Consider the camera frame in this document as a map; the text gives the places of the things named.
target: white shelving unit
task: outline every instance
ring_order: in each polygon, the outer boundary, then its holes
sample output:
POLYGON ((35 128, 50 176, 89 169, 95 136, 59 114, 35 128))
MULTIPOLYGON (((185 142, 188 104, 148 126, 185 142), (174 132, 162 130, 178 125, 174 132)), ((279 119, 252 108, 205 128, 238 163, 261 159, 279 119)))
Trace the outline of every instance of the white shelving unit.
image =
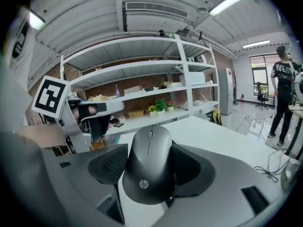
POLYGON ((193 115, 194 112, 205 108, 217 106, 219 101, 204 101, 200 105, 193 105, 192 90, 195 88, 217 87, 216 84, 190 85, 188 73, 192 71, 204 71, 208 68, 213 68, 217 72, 214 54, 211 46, 203 46, 200 44, 182 40, 179 35, 174 35, 174 38, 160 37, 130 37, 108 41, 86 48, 68 58, 61 56, 61 77, 63 78, 64 64, 70 63, 76 65, 81 71, 94 68, 96 65, 108 64, 115 61, 121 61, 130 58, 139 57, 159 57, 168 54, 180 60, 154 60, 154 61, 139 61, 116 66, 107 67, 101 70, 91 72, 71 81, 71 86, 75 89, 90 89, 96 86, 117 82, 124 79, 135 77, 144 77, 151 75, 173 73, 184 74, 186 86, 174 87, 167 89, 159 89, 149 92, 131 93, 113 100, 132 100, 135 98, 152 96, 163 93, 174 93, 176 91, 186 91, 187 103, 182 109, 175 108, 173 112, 166 112, 163 117, 151 118, 149 115, 140 118, 128 119, 120 128, 111 128, 107 134, 116 134, 124 131, 131 131, 141 128, 146 125, 157 124, 167 120, 177 119, 186 115, 193 115), (187 61, 187 57, 198 56, 209 51, 212 55, 213 64, 187 61))
POLYGON ((119 101, 126 101, 126 100, 131 100, 135 98, 140 98, 140 97, 145 97, 145 96, 152 96, 152 95, 157 95, 157 94, 162 94, 162 93, 171 93, 171 92, 177 92, 177 91, 183 91, 187 90, 187 87, 173 87, 173 88, 167 88, 167 89, 159 89, 156 91, 140 91, 140 92, 135 92, 135 93, 130 93, 122 97, 114 98, 112 100, 119 100, 119 101))

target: potted plant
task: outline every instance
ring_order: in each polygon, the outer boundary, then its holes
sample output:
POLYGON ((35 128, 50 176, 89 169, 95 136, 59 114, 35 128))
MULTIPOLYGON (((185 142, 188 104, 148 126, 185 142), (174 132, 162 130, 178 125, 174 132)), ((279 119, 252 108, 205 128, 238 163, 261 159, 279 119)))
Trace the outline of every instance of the potted plant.
POLYGON ((156 100, 156 112, 158 116, 164 115, 165 114, 165 102, 164 100, 156 100))
POLYGON ((157 112, 156 112, 156 106, 155 105, 149 106, 147 111, 150 112, 150 117, 157 117, 157 112))
POLYGON ((167 104, 167 111, 174 111, 174 102, 169 101, 169 103, 167 104))

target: window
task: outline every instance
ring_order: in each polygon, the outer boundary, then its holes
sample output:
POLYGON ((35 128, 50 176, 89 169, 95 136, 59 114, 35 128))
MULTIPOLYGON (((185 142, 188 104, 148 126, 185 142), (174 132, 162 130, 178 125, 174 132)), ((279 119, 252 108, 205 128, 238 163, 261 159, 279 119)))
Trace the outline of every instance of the window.
POLYGON ((258 96, 257 83, 260 83, 261 92, 268 96, 268 76, 264 56, 250 57, 252 76, 254 80, 254 95, 258 96))
POLYGON ((280 57, 278 55, 265 55, 265 62, 266 62, 266 69, 267 69, 267 77, 268 77, 268 97, 274 97, 274 86, 271 82, 271 70, 273 69, 273 65, 277 62, 280 61, 280 57))
POLYGON ((277 61, 280 61, 280 57, 276 54, 250 57, 255 96, 258 95, 257 82, 260 82, 262 94, 265 94, 266 97, 274 97, 275 90, 271 82, 270 74, 273 64, 277 61))

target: office chair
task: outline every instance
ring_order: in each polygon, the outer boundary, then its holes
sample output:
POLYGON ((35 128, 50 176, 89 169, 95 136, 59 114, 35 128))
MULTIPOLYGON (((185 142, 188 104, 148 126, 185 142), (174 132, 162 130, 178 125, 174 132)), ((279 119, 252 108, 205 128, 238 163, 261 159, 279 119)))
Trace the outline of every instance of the office chair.
POLYGON ((257 100, 260 101, 261 103, 257 104, 256 107, 261 106, 261 109, 263 109, 263 107, 265 107, 268 110, 268 106, 265 105, 265 102, 267 102, 269 99, 267 97, 265 97, 265 94, 263 94, 261 92, 261 85, 259 82, 257 82, 257 90, 258 90, 257 100))

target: black computer mouse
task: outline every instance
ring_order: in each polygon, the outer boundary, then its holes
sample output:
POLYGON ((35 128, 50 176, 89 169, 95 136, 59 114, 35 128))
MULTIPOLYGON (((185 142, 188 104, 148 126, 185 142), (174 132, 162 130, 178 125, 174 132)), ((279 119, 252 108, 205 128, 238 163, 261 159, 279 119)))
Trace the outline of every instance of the black computer mouse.
POLYGON ((169 199, 175 187, 171 146, 171 134, 161 126, 146 126, 134 135, 122 181, 130 199, 147 205, 169 199))

